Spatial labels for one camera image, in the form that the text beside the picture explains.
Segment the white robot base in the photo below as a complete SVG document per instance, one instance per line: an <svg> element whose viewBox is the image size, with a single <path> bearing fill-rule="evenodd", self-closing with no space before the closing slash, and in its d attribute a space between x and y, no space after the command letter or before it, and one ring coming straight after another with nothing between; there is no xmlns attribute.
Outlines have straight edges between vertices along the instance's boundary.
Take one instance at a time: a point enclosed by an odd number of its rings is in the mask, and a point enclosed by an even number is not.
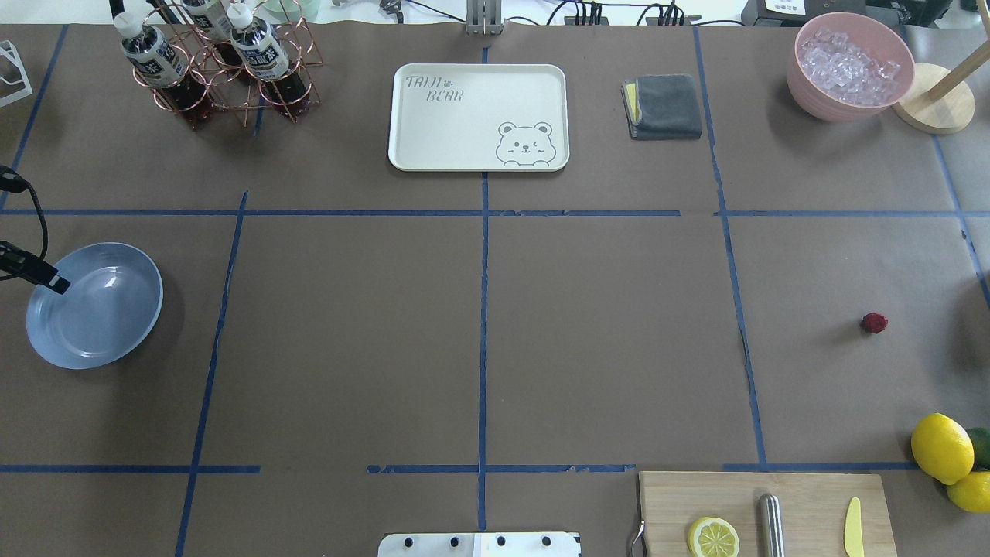
<svg viewBox="0 0 990 557"><path fill-rule="evenodd" d="M378 556L581 556L580 535L565 531L395 533Z"/></svg>

